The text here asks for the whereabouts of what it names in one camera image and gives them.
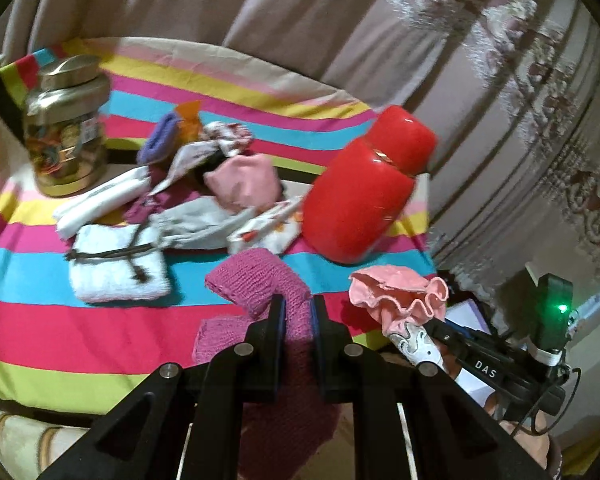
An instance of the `pink cloth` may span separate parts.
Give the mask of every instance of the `pink cloth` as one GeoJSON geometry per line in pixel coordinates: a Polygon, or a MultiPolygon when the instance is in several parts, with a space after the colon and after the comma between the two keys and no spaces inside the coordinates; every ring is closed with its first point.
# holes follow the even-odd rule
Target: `pink cloth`
{"type": "Polygon", "coordinates": [[[203,321],[194,344],[195,364],[242,341],[247,327],[267,316],[273,294],[285,298],[282,386],[275,404],[245,405],[238,470],[249,480],[288,480],[333,437],[340,411],[322,402],[315,384],[311,292],[289,266],[262,248],[229,257],[206,276],[205,284],[243,307],[245,315],[203,321]]]}
{"type": "Polygon", "coordinates": [[[349,301],[365,307],[382,334],[402,333],[402,324],[445,319],[449,290],[442,278],[423,278],[409,267],[373,266],[352,273],[349,301]]]}
{"type": "Polygon", "coordinates": [[[229,211],[255,207],[260,212],[273,207],[281,191],[278,173],[270,158],[261,153],[228,158],[205,174],[205,183],[229,211]]]}
{"type": "MultiPolygon", "coordinates": [[[[151,175],[151,188],[165,179],[167,174],[157,166],[149,166],[151,175]]],[[[167,209],[180,205],[200,197],[200,193],[194,190],[186,180],[178,180],[167,189],[149,196],[145,193],[139,196],[135,202],[126,210],[124,217],[129,224],[141,224],[154,213],[162,213],[167,209]]]]}

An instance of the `white towel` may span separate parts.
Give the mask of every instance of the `white towel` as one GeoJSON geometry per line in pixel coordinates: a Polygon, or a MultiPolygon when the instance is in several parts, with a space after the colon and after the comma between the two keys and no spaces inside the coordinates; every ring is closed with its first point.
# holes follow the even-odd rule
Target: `white towel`
{"type": "MultiPolygon", "coordinates": [[[[101,253],[128,247],[138,226],[109,227],[89,224],[78,231],[74,250],[81,253],[101,253]]],[[[158,231],[148,226],[141,230],[136,245],[155,244],[158,231]]],[[[132,261],[148,276],[138,282],[129,261],[124,256],[88,258],[69,262],[69,280],[76,298],[85,303],[105,301],[155,300],[171,292],[167,266],[162,252],[150,249],[134,254],[132,261]]]]}
{"type": "Polygon", "coordinates": [[[149,189],[149,168],[133,168],[56,208],[53,213],[58,222],[56,231],[62,240],[67,240],[83,225],[131,202],[149,189]]]}

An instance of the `brown string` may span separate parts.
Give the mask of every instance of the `brown string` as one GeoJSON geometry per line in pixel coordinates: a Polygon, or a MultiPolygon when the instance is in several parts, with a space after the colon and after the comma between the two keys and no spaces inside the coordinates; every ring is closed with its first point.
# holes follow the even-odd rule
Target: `brown string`
{"type": "Polygon", "coordinates": [[[103,251],[101,253],[81,253],[76,251],[75,249],[71,249],[64,255],[64,259],[67,261],[75,260],[76,262],[89,260],[92,258],[119,258],[120,256],[124,256],[125,260],[128,261],[131,268],[134,270],[134,278],[139,283],[146,283],[149,280],[149,275],[146,273],[141,266],[136,265],[133,261],[133,256],[135,254],[145,253],[154,248],[153,244],[142,244],[136,245],[138,243],[138,238],[140,237],[140,233],[149,225],[149,219],[145,219],[138,228],[134,231],[133,236],[131,237],[131,241],[127,247],[122,249],[113,249],[110,251],[103,251]]]}

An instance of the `metal screw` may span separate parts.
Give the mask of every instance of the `metal screw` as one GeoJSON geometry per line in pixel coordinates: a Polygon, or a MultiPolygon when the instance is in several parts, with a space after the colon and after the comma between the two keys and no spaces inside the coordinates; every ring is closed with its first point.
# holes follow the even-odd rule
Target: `metal screw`
{"type": "Polygon", "coordinates": [[[240,343],[237,344],[234,348],[234,352],[239,356],[245,357],[247,355],[253,354],[253,345],[249,343],[240,343]]]}
{"type": "Polygon", "coordinates": [[[165,379],[174,378],[180,373],[180,367],[176,363],[167,363],[160,367],[160,376],[165,379]]]}
{"type": "Polygon", "coordinates": [[[433,377],[438,373],[438,367],[429,361],[424,361],[418,365],[418,371],[425,377],[433,377]]]}
{"type": "Polygon", "coordinates": [[[362,352],[362,346],[356,343],[349,343],[344,347],[344,353],[349,357],[360,357],[362,352]]]}

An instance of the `rainbow striped fabric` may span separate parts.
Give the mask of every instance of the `rainbow striped fabric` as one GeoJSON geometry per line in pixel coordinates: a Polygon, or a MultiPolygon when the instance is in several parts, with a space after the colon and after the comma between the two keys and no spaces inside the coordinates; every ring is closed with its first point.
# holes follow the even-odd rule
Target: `rainbow striped fabric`
{"type": "MultiPolygon", "coordinates": [[[[40,66],[78,53],[102,57],[112,79],[110,162],[132,163],[154,124],[176,104],[200,99],[203,122],[246,124],[254,149],[286,180],[311,183],[334,154],[375,118],[346,92],[217,46],[116,38],[73,40],[0,69],[0,397],[62,412],[104,413],[164,362],[191,366],[200,321],[241,314],[204,287],[225,253],[167,254],[176,293],[151,304],[95,307],[74,296],[67,246],[22,147],[21,108],[40,66]]],[[[117,224],[122,212],[103,221],[117,224]]],[[[427,276],[426,202],[412,200],[379,253],[365,262],[408,266],[427,276]]],[[[283,259],[355,339],[378,344],[376,323],[347,301],[352,267],[332,264],[298,240],[283,259]]]]}

